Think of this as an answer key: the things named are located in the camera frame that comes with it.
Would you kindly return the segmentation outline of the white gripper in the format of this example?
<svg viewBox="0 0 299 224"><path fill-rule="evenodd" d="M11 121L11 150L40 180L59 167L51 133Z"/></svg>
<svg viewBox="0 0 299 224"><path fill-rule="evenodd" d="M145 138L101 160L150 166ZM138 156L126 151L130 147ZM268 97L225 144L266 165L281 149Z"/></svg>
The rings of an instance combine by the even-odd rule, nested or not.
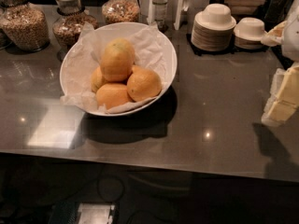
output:
<svg viewBox="0 0 299 224"><path fill-rule="evenodd" d="M281 44L282 54L294 62L299 61L299 0L294 0L287 21L265 33L261 43L274 47ZM274 74L270 97L261 117L262 124L277 127L285 123L299 107L299 63L287 70L279 68Z"/></svg>

